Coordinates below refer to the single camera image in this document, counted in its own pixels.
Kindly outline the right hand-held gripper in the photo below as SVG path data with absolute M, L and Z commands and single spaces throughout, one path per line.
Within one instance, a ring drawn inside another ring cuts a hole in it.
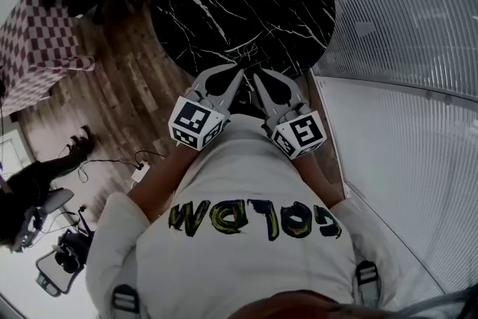
M 268 118 L 264 130 L 271 141 L 293 160 L 313 152 L 327 139 L 319 113 L 307 103 L 278 114 L 276 105 L 292 105 L 303 101 L 297 83 L 280 72 L 262 69 L 253 81 Z

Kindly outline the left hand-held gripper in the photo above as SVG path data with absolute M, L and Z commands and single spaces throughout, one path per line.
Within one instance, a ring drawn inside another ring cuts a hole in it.
M 236 64 L 214 66 L 201 72 L 193 86 L 180 96 L 170 116 L 170 136 L 177 143 L 202 151 L 224 129 L 229 106 L 243 70 Z

